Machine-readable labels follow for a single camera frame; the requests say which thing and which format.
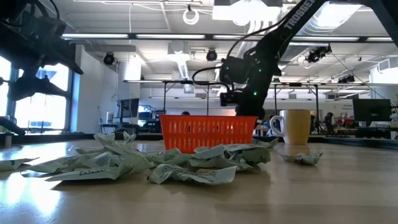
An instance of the white wall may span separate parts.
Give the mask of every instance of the white wall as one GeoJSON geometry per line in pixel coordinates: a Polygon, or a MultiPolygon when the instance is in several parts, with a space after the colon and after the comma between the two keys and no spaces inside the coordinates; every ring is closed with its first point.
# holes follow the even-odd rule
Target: white wall
{"type": "MultiPolygon", "coordinates": [[[[84,74],[75,75],[74,79],[71,131],[97,133],[100,114],[104,122],[107,112],[114,112],[116,117],[116,100],[138,98],[139,84],[123,83],[122,75],[118,75],[85,52],[82,46],[76,49],[76,61],[84,74]]],[[[122,74],[124,69],[122,65],[119,74],[122,74]]]]}

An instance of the ceiling light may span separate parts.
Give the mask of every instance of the ceiling light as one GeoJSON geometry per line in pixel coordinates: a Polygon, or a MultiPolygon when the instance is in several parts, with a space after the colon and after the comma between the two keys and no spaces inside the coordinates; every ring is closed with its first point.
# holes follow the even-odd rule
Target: ceiling light
{"type": "Polygon", "coordinates": [[[369,37],[366,39],[367,42],[392,42],[391,37],[369,37]]]}
{"type": "MultiPolygon", "coordinates": [[[[150,99],[175,99],[175,100],[207,100],[207,98],[200,98],[200,97],[171,97],[171,96],[150,96],[150,99]]],[[[209,97],[209,100],[219,100],[218,97],[209,97]]]]}
{"type": "Polygon", "coordinates": [[[137,34],[138,39],[204,39],[202,34],[137,34]]]}
{"type": "Polygon", "coordinates": [[[127,34],[63,34],[63,39],[128,39],[127,34]]]}
{"type": "Polygon", "coordinates": [[[359,37],[293,37],[292,41],[356,42],[359,37]]]}
{"type": "MultiPolygon", "coordinates": [[[[217,39],[217,40],[226,40],[226,39],[238,40],[242,37],[243,37],[243,35],[214,35],[213,36],[213,38],[217,39]]],[[[263,35],[252,35],[252,36],[246,38],[245,40],[261,40],[263,37],[264,37],[263,35]]]]}
{"type": "Polygon", "coordinates": [[[127,83],[163,83],[162,80],[123,80],[127,83]]]}
{"type": "Polygon", "coordinates": [[[196,4],[202,5],[201,1],[134,1],[134,0],[73,0],[75,2],[101,2],[105,4],[121,4],[121,3],[136,3],[136,4],[196,4]]]}
{"type": "Polygon", "coordinates": [[[315,16],[317,25],[322,27],[322,29],[341,26],[362,7],[360,4],[331,4],[330,2],[325,4],[325,7],[320,9],[319,16],[315,16]]]}
{"type": "Polygon", "coordinates": [[[317,46],[317,47],[327,47],[329,43],[309,43],[309,42],[290,42],[289,46],[317,46]]]}

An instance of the crumpled paper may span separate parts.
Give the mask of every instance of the crumpled paper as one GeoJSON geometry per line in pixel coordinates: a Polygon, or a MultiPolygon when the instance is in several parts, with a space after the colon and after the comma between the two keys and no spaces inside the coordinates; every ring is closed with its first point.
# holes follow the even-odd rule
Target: crumpled paper
{"type": "Polygon", "coordinates": [[[133,142],[136,138],[136,135],[129,135],[127,132],[123,132],[124,142],[116,142],[114,140],[113,134],[95,134],[94,138],[99,141],[103,145],[102,148],[98,147],[89,147],[89,148],[75,148],[76,152],[79,154],[91,154],[91,153],[102,153],[102,152],[112,152],[117,155],[126,157],[133,152],[138,152],[138,150],[134,149],[133,142]]]}
{"type": "Polygon", "coordinates": [[[108,144],[114,144],[114,133],[112,134],[101,134],[101,133],[97,133],[94,135],[94,139],[99,141],[99,143],[101,143],[101,145],[106,146],[108,144]]]}
{"type": "Polygon", "coordinates": [[[253,169],[252,166],[245,163],[244,161],[234,161],[230,159],[226,159],[222,156],[217,156],[212,159],[190,159],[188,160],[188,166],[190,169],[196,168],[228,168],[236,166],[236,171],[244,171],[247,169],[253,169]]]}
{"type": "Polygon", "coordinates": [[[192,157],[196,159],[210,159],[216,156],[220,156],[224,154],[225,145],[220,144],[215,147],[205,148],[205,147],[198,147],[194,150],[196,153],[192,155],[192,157]]]}
{"type": "Polygon", "coordinates": [[[196,182],[208,185],[228,184],[235,178],[236,167],[209,172],[189,172],[173,164],[161,164],[148,176],[148,181],[161,184],[167,179],[196,182]]]}
{"type": "Polygon", "coordinates": [[[37,159],[37,158],[34,158],[34,159],[13,159],[13,160],[7,160],[7,161],[0,161],[0,171],[16,170],[23,163],[30,162],[30,161],[33,161],[35,159],[37,159]]]}
{"type": "Polygon", "coordinates": [[[61,171],[73,170],[76,168],[82,168],[83,163],[88,159],[97,156],[98,153],[83,154],[76,156],[66,156],[51,161],[43,162],[34,166],[30,166],[27,169],[36,172],[45,172],[49,174],[54,174],[61,171]]]}
{"type": "Polygon", "coordinates": [[[191,154],[182,154],[179,149],[169,149],[165,152],[150,152],[145,155],[150,162],[155,164],[174,164],[182,166],[192,157],[191,154]]]}
{"type": "Polygon", "coordinates": [[[304,154],[298,153],[296,155],[279,154],[286,162],[296,162],[301,165],[317,165],[323,153],[304,154]]]}
{"type": "Polygon", "coordinates": [[[253,140],[253,144],[226,144],[212,148],[198,147],[192,159],[188,161],[190,169],[195,168],[227,168],[236,166],[237,171],[253,169],[259,163],[271,161],[270,149],[277,143],[274,139],[270,144],[253,140]]]}
{"type": "Polygon", "coordinates": [[[67,172],[48,178],[46,181],[59,180],[88,180],[88,179],[112,179],[116,180],[121,176],[136,174],[153,166],[144,156],[132,153],[128,155],[119,167],[79,169],[78,171],[67,172]]]}

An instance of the table surface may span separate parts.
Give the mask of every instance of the table surface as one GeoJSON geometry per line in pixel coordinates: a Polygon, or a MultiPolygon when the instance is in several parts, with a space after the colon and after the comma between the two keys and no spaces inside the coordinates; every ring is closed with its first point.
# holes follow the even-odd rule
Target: table surface
{"type": "MultiPolygon", "coordinates": [[[[94,141],[0,149],[1,159],[40,157],[34,164],[74,154],[94,141]]],[[[151,142],[139,142],[151,151],[151,142]]],[[[208,186],[146,181],[149,171],[113,180],[46,182],[0,172],[0,223],[397,223],[398,151],[334,144],[279,151],[322,152],[320,163],[272,160],[231,184],[208,186]]]]}

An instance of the orange plastic basket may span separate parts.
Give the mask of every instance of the orange plastic basket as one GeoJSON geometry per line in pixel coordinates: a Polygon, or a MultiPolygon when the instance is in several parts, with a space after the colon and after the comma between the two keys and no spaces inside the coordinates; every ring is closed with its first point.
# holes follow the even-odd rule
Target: orange plastic basket
{"type": "Polygon", "coordinates": [[[160,116],[166,149],[176,147],[182,153],[194,153],[198,146],[248,144],[256,120],[249,116],[160,116]]]}

